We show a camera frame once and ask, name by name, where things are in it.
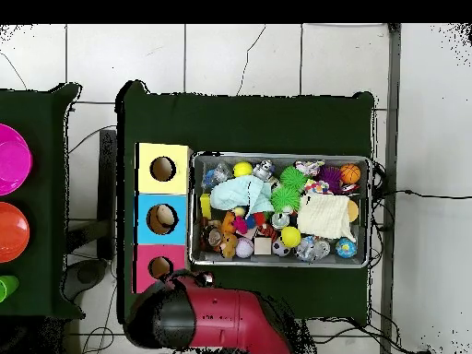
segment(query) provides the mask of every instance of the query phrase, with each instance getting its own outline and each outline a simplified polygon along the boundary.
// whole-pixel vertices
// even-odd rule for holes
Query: orange plastic bowl
[[[0,263],[19,257],[29,240],[30,225],[23,213],[7,202],[0,202]]]

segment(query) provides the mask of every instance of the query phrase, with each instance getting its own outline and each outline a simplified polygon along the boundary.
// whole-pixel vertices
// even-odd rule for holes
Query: green mat
[[[18,290],[0,303],[0,315],[78,318],[80,309],[63,299],[60,281],[65,257],[65,132],[69,104],[80,86],[47,91],[0,89],[0,123],[21,133],[33,155],[31,173],[10,195],[0,196],[29,221],[24,253],[0,264],[0,275],[19,279]]]
[[[119,257],[120,323],[136,299],[131,293],[135,143],[181,144],[193,151],[369,157],[373,103],[367,92],[352,98],[153,95],[141,82],[128,82],[116,101],[118,152],[124,153],[118,171],[118,213],[124,208],[124,215],[119,215],[124,225],[118,227],[119,239],[124,235],[124,258]],[[367,320],[366,267],[202,269],[215,274],[218,286],[284,298],[297,317],[350,316],[362,324]]]

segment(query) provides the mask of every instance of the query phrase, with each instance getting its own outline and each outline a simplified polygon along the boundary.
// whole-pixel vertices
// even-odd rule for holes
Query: pink square block
[[[149,264],[154,258],[163,256],[172,262],[173,270],[185,268],[184,245],[138,244],[136,261],[136,293],[142,293],[157,280],[149,273]]]

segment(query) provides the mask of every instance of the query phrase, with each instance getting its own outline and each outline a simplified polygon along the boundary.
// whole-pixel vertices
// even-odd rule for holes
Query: green cup
[[[0,276],[0,302],[17,290],[18,278],[15,276]]]

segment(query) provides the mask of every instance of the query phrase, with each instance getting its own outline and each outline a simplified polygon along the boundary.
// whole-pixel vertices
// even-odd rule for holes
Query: shape sorter box
[[[187,264],[184,245],[138,244],[136,254],[135,293],[142,293],[157,281],[149,270],[154,259],[160,257],[168,259],[172,263],[173,271],[186,268]]]
[[[137,191],[160,195],[186,195],[189,181],[188,146],[138,143],[136,145]],[[158,179],[153,171],[156,161],[165,158],[169,175]]]
[[[166,233],[155,233],[149,227],[148,215],[156,212],[157,206],[168,207],[176,224]],[[137,196],[137,242],[135,244],[179,244],[187,240],[187,195],[143,195]]]

